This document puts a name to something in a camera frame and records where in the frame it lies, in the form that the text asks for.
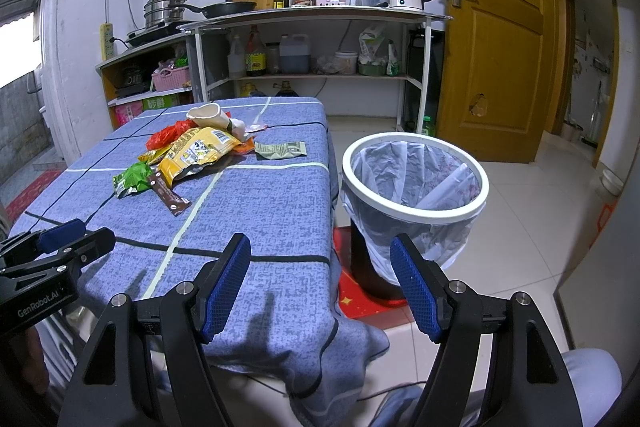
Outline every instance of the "green cloth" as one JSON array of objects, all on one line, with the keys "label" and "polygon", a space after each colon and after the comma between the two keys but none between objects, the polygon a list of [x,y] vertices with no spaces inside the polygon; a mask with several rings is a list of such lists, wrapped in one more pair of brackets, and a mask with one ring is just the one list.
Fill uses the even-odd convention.
[{"label": "green cloth", "polygon": [[146,179],[153,171],[145,162],[134,163],[126,171],[113,177],[113,189],[118,198],[123,198],[136,192],[144,192],[151,188]]}]

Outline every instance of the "wooden door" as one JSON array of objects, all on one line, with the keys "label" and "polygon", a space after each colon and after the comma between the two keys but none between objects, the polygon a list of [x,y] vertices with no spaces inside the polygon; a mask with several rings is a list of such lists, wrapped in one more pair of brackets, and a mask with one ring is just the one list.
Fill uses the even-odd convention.
[{"label": "wooden door", "polygon": [[529,162],[547,114],[555,0],[447,0],[437,136],[485,161]]}]

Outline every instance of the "trash can rim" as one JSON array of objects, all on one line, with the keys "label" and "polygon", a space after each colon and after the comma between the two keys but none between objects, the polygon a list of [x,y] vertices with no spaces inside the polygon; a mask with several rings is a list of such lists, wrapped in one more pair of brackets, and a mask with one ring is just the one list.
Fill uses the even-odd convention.
[{"label": "trash can rim", "polygon": [[[470,203],[451,210],[418,210],[404,204],[394,203],[376,194],[356,178],[353,169],[351,169],[351,158],[365,147],[377,143],[398,141],[436,146],[460,159],[468,165],[480,181],[480,193]],[[448,225],[449,223],[456,223],[463,219],[474,217],[482,209],[489,194],[489,178],[482,166],[471,155],[443,140],[407,132],[382,132],[366,136],[352,143],[345,151],[344,156],[342,156],[342,179],[357,197],[387,216],[411,223],[427,223],[430,225]]]}]

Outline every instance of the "yellow power strip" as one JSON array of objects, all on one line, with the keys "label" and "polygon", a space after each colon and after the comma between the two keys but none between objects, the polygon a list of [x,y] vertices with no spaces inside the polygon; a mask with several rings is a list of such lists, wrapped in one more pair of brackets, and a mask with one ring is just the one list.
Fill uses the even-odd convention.
[{"label": "yellow power strip", "polygon": [[116,47],[111,42],[113,39],[113,24],[105,22],[100,24],[100,51],[102,52],[102,60],[109,60],[116,56]]}]

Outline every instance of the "frying pan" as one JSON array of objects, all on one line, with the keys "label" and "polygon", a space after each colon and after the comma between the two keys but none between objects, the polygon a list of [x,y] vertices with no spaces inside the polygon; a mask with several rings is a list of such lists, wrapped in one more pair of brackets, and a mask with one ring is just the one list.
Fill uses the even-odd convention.
[{"label": "frying pan", "polygon": [[255,2],[225,0],[225,2],[210,4],[203,8],[198,8],[191,4],[182,4],[181,6],[192,12],[202,13],[207,19],[215,19],[216,17],[223,17],[234,13],[250,12],[255,8]]}]

